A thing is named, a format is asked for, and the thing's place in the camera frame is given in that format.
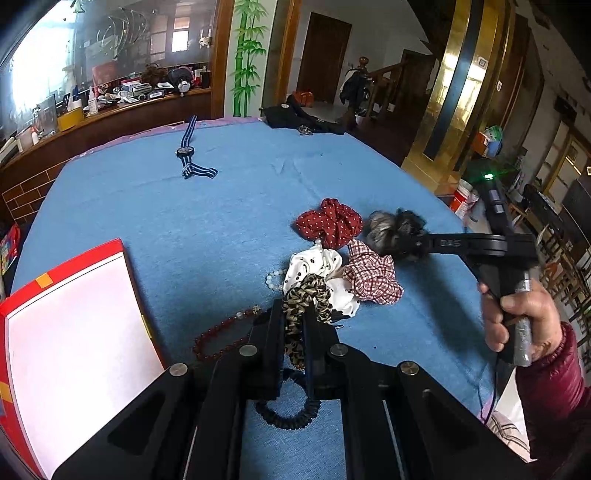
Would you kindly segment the person's right hand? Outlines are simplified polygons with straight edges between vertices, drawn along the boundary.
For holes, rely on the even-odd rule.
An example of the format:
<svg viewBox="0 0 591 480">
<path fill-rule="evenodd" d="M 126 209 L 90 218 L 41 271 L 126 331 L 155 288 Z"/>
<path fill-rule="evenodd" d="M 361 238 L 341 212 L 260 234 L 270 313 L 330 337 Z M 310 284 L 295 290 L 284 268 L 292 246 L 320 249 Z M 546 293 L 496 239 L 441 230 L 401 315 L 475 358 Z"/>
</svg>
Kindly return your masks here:
<svg viewBox="0 0 591 480">
<path fill-rule="evenodd" d="M 535 362 L 554 353 L 559 347 L 563 332 L 561 320 L 552 297 L 536 280 L 531 290 L 504 296 L 500 301 L 489 293 L 489 287 L 478 284 L 482 300 L 485 340 L 494 352 L 501 352 L 510 339 L 508 328 L 503 325 L 505 313 L 526 316 L 531 320 L 531 358 Z"/>
</svg>

